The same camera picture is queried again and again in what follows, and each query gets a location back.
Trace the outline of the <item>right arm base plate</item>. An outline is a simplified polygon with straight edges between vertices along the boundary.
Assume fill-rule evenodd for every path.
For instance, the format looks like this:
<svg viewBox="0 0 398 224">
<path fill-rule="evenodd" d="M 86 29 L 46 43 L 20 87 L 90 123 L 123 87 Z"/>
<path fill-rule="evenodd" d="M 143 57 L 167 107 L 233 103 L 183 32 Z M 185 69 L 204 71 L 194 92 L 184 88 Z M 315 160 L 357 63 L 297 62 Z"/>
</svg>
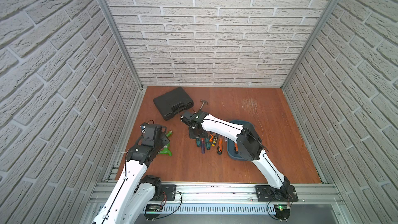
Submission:
<svg viewBox="0 0 398 224">
<path fill-rule="evenodd" d="M 259 202 L 298 202 L 297 192 L 294 186 L 287 189 L 275 189 L 269 185 L 256 185 L 255 193 Z"/>
</svg>

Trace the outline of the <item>teal storage tray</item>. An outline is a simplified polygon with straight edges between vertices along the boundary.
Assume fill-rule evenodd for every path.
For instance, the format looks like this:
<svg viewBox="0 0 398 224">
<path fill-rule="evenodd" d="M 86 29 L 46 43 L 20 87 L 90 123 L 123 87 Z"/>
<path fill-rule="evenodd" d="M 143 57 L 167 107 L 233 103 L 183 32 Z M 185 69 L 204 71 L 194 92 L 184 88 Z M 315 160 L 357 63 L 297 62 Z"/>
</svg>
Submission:
<svg viewBox="0 0 398 224">
<path fill-rule="evenodd" d="M 254 130 L 253 124 L 250 122 L 247 122 L 247 121 L 243 121 L 243 120 L 231 120 L 230 123 L 242 125 L 244 127 L 243 130 L 249 139 L 250 148 L 252 148 L 252 153 L 254 154 L 254 156 L 258 157 L 261 153 L 262 148 L 259 145 L 259 143 L 252 137 L 252 135 L 253 135 L 252 130 Z M 247 161 L 245 158 L 243 158 L 240 155 L 239 151 L 235 152 L 235 145 L 236 145 L 235 142 L 233 142 L 230 139 L 227 139 L 228 156 L 233 160 Z"/>
</svg>

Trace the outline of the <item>small orange black screwdriver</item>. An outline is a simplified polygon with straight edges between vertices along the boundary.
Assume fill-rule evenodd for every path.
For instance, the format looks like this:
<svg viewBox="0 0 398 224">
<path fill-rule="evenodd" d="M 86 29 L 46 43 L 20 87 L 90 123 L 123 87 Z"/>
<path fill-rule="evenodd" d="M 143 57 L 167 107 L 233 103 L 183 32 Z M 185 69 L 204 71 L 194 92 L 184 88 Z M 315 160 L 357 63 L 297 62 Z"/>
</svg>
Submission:
<svg viewBox="0 0 398 224">
<path fill-rule="evenodd" d="M 234 144 L 234 153 L 235 154 L 239 153 L 237 143 Z"/>
</svg>

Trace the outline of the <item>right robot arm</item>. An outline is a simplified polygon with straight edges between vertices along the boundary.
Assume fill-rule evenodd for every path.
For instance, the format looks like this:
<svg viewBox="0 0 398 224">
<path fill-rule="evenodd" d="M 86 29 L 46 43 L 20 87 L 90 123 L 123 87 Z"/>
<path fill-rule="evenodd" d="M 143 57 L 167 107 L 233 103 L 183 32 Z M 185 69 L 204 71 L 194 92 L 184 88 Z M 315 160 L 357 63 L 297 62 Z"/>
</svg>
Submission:
<svg viewBox="0 0 398 224">
<path fill-rule="evenodd" d="M 186 111 L 180 120 L 189 127 L 189 131 L 195 138 L 202 137 L 207 132 L 213 132 L 237 144 L 241 158 L 253 162 L 266 178 L 271 188 L 271 195 L 278 200 L 288 199 L 290 181 L 269 159 L 268 150 L 262 144 L 253 126 L 227 122 L 203 111 L 195 114 Z"/>
</svg>

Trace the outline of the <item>large orange black screwdriver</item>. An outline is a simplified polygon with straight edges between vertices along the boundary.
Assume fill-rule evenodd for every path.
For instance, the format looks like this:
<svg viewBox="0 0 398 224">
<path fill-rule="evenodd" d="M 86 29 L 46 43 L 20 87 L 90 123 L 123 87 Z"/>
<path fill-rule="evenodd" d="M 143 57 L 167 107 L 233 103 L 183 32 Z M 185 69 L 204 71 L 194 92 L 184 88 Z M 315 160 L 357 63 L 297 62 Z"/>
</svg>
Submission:
<svg viewBox="0 0 398 224">
<path fill-rule="evenodd" d="M 217 146 L 217 154 L 221 155 L 223 151 L 223 137 L 219 136 L 218 138 L 218 146 Z"/>
</svg>

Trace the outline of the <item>black yellow screwdriver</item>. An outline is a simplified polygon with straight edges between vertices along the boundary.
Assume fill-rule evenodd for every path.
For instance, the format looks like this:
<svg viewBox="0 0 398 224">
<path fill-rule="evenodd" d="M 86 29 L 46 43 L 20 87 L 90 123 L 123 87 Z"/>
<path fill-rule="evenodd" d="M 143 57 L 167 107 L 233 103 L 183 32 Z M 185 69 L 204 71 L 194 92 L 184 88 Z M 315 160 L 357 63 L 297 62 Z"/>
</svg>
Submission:
<svg viewBox="0 0 398 224">
<path fill-rule="evenodd" d="M 211 145 L 212 145 L 213 147 L 215 147 L 216 144 L 218 144 L 219 135 L 214 133 L 214 134 L 212 134 L 211 136 L 212 136 L 212 138 L 211 138 Z"/>
</svg>

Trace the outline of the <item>purple slim screwdriver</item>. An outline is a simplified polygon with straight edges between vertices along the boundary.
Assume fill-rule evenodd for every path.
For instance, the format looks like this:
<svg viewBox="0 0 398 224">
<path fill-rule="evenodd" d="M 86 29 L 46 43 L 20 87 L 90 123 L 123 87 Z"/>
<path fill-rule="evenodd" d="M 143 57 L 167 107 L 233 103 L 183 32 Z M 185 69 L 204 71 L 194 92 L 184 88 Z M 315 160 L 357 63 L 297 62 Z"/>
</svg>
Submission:
<svg viewBox="0 0 398 224">
<path fill-rule="evenodd" d="M 204 138 L 201 138 L 201 153 L 205 153 L 205 140 Z"/>
</svg>

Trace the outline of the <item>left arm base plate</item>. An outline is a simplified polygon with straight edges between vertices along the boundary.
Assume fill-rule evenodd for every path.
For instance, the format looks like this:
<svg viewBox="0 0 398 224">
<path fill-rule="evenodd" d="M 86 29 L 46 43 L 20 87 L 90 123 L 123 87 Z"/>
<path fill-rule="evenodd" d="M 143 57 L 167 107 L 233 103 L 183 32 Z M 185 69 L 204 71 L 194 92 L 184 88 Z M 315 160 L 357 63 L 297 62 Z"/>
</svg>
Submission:
<svg viewBox="0 0 398 224">
<path fill-rule="evenodd" d="M 176 197 L 176 190 L 177 185 L 175 184 L 165 184 L 162 185 L 161 188 L 159 189 L 159 194 L 154 195 L 154 197 L 151 199 L 151 201 L 164 201 L 166 200 L 167 202 L 169 201 L 174 201 Z"/>
</svg>

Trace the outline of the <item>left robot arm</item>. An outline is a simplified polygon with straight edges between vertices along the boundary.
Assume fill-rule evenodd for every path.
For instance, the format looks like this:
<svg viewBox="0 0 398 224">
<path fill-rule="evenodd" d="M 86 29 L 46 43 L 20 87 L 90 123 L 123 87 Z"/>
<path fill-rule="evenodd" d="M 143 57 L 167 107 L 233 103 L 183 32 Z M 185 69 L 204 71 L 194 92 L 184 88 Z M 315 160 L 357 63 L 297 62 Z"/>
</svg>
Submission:
<svg viewBox="0 0 398 224">
<path fill-rule="evenodd" d="M 133 224 L 153 198 L 167 198 L 161 179 L 146 175 L 149 165 L 170 142 L 167 127 L 143 123 L 141 129 L 141 135 L 126 153 L 121 178 L 93 224 Z"/>
</svg>

